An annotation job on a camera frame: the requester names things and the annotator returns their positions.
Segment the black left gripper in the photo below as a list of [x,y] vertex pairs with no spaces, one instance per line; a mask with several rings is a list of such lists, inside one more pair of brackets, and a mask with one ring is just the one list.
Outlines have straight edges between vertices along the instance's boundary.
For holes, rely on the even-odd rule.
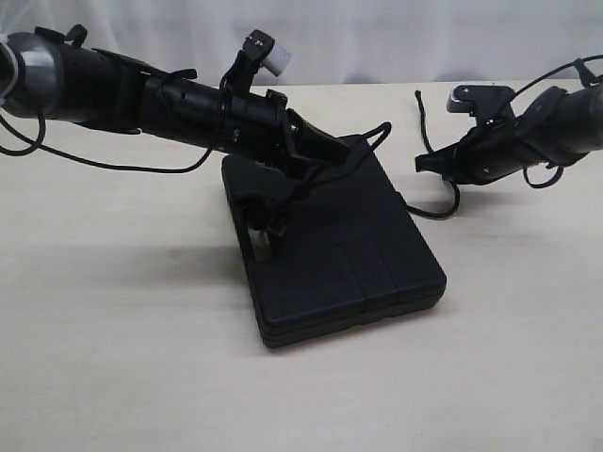
[[225,115],[225,151],[258,162],[282,174],[292,169],[291,152],[284,121],[287,117],[294,127],[292,132],[297,154],[320,165],[298,183],[292,191],[269,211],[269,221],[278,221],[287,215],[296,202],[308,199],[318,187],[319,177],[327,165],[342,165],[350,155],[351,147],[306,121],[295,110],[286,110],[287,97],[268,89],[264,96],[248,93],[233,96]]

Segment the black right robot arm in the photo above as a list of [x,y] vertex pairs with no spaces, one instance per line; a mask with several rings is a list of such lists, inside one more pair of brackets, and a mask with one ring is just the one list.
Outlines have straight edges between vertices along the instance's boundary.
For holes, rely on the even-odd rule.
[[602,149],[602,86],[569,92],[543,91],[517,116],[508,86],[460,85],[447,111],[476,120],[459,141],[415,159],[428,171],[457,185],[485,186],[521,170],[546,164],[568,168]]

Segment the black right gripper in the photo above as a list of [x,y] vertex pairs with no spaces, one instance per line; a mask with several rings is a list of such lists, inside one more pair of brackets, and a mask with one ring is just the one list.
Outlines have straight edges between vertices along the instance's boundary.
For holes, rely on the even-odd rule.
[[493,122],[472,128],[458,143],[415,158],[416,172],[444,172],[455,185],[484,186],[520,171],[528,163],[528,146],[513,123]]

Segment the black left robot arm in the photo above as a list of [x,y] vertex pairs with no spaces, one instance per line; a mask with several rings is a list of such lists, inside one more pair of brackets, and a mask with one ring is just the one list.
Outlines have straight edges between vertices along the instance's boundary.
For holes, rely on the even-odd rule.
[[20,155],[40,149],[49,121],[90,130],[147,134],[252,161],[285,177],[309,181],[347,161],[351,147],[287,107],[286,97],[251,91],[261,69],[281,73],[287,53],[252,31],[216,87],[197,82],[193,69],[165,72],[98,48],[87,49],[82,25],[67,33],[39,27],[1,39],[1,106],[34,119],[38,133]]

